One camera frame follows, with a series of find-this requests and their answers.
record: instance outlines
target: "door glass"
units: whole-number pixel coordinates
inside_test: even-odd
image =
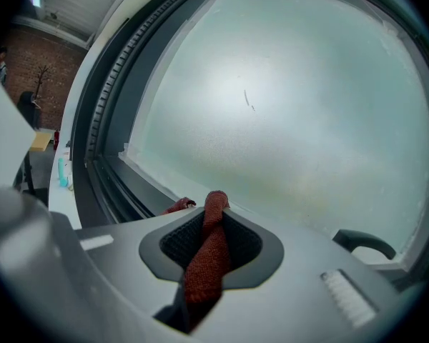
[[[175,197],[401,253],[425,206],[429,113],[401,40],[340,0],[215,0],[163,53],[127,156]]]

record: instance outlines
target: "white ceiling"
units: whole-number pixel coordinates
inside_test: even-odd
[[[87,40],[115,0],[43,0],[44,20]]]

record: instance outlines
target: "window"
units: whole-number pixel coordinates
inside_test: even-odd
[[[165,1],[97,65],[100,110],[80,138],[109,220],[222,189],[232,208],[380,237],[394,260],[355,255],[409,272],[429,243],[429,44],[415,17],[391,0]]]

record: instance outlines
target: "black mesh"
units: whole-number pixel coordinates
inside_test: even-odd
[[[222,224],[229,246],[232,270],[251,262],[262,250],[262,239],[251,229],[223,214]]]
[[[203,216],[202,213],[186,222],[165,235],[160,241],[162,252],[184,270],[202,246]]]
[[[160,249],[184,270],[202,246],[202,225],[204,214],[186,222],[165,235],[160,241]],[[229,247],[232,270],[251,262],[262,249],[262,239],[251,229],[223,214],[227,245]]]

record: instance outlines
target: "red towel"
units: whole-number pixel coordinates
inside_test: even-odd
[[[195,204],[188,198],[180,199],[165,214]],[[205,200],[202,226],[202,246],[195,254],[184,275],[184,294],[192,329],[208,313],[222,293],[222,277],[230,271],[230,257],[224,229],[222,210],[229,207],[222,191],[210,192]]]

